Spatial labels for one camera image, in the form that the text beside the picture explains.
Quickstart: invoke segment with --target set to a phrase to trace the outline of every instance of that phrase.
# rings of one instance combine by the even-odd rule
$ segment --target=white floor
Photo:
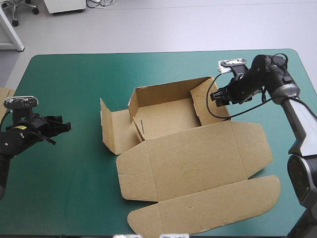
[[[317,1],[117,0],[105,10],[62,15],[33,2],[39,15],[18,15],[15,30],[26,49],[9,88],[18,86],[38,54],[292,48],[317,89]]]

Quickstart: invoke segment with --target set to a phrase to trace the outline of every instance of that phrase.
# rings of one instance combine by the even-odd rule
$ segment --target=cardboard
[[[128,103],[128,110],[117,112],[111,112],[101,99],[104,144],[114,154],[119,155],[140,143],[142,139],[201,126],[195,108],[196,104],[199,108],[203,107],[203,104],[206,106],[206,93],[212,80],[211,77],[203,77],[136,88]],[[193,100],[191,90],[202,83],[204,87],[194,91],[195,94],[200,93],[200,97]],[[229,115],[226,107],[217,108],[215,102],[210,101],[210,108],[220,115]],[[210,114],[205,117],[212,118],[210,123],[222,121]]]
[[[4,107],[3,102],[7,97],[12,97],[14,93],[15,93],[15,90],[0,87],[0,118],[1,119],[3,118],[6,112],[6,108]]]
[[[262,126],[235,121],[148,139],[116,160],[122,196],[156,202],[248,179],[271,162]]]
[[[272,162],[262,126],[212,117],[206,107],[212,81],[139,87],[128,109],[118,112],[101,100],[104,143],[120,155],[122,196],[158,202],[128,216],[145,238],[195,234],[255,217],[279,198],[277,177],[248,179]],[[208,101],[216,115],[229,115]]]
[[[279,194],[276,176],[244,180],[132,211],[128,223],[146,238],[196,234],[259,216],[276,204]]]

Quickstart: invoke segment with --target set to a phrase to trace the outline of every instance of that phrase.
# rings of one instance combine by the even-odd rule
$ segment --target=cardboard flap
[[[254,175],[273,161],[264,129],[260,124],[232,121],[231,128],[247,177]]]
[[[7,97],[12,97],[15,93],[15,90],[9,89],[9,88],[1,88],[0,87],[0,119],[3,118],[6,108],[3,105],[4,100]]]
[[[271,161],[260,125],[224,121],[143,141],[116,163],[124,198],[164,201],[245,180]]]
[[[119,155],[141,142],[128,110],[111,112],[100,99],[103,142],[114,154]]]
[[[161,234],[196,234],[259,216],[278,201],[276,176],[244,180],[132,211],[128,223],[144,238]]]
[[[208,124],[213,124],[216,122],[223,121],[223,119],[213,117],[208,112],[208,109],[207,109],[206,95],[212,82],[213,82],[213,78],[209,78],[208,80],[206,80],[205,82],[203,82],[202,84],[200,84],[199,86],[197,86],[196,88],[190,91],[194,101],[196,114],[199,117],[199,120],[202,125],[208,125]],[[217,90],[218,90],[218,87],[216,84],[214,84],[211,87],[209,93],[215,92]],[[229,116],[229,111],[227,110],[227,108],[225,106],[217,107],[216,102],[212,101],[209,95],[208,95],[208,104],[209,104],[210,110],[212,111],[214,115],[221,116],[221,117]]]

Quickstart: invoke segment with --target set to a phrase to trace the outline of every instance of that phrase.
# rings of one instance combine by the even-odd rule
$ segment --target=chair wheel
[[[17,20],[12,21],[12,26],[18,26],[18,25],[19,25],[19,22]]]
[[[34,9],[32,9],[32,12],[34,13],[34,15],[37,15],[37,14],[39,14],[39,9],[38,8],[34,8]]]

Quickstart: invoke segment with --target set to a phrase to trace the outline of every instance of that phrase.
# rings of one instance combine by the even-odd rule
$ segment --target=tabletop
[[[32,58],[15,95],[33,95],[43,116],[62,115],[72,130],[57,144],[37,143],[13,158],[6,195],[0,201],[0,234],[111,235],[132,233],[130,211],[152,203],[121,197],[116,155],[102,143],[100,100],[112,111],[127,108],[135,87],[216,76],[219,60],[258,54],[287,54],[288,69],[302,90],[301,99],[317,111],[316,93],[294,50],[39,55]],[[218,81],[225,86],[226,74]],[[231,105],[231,114],[261,102]],[[236,117],[263,125],[274,161],[255,175],[277,175],[282,191],[264,215],[210,230],[205,236],[284,236],[304,211],[287,173],[288,149],[295,141],[282,108],[274,103]],[[10,123],[7,117],[5,124]]]

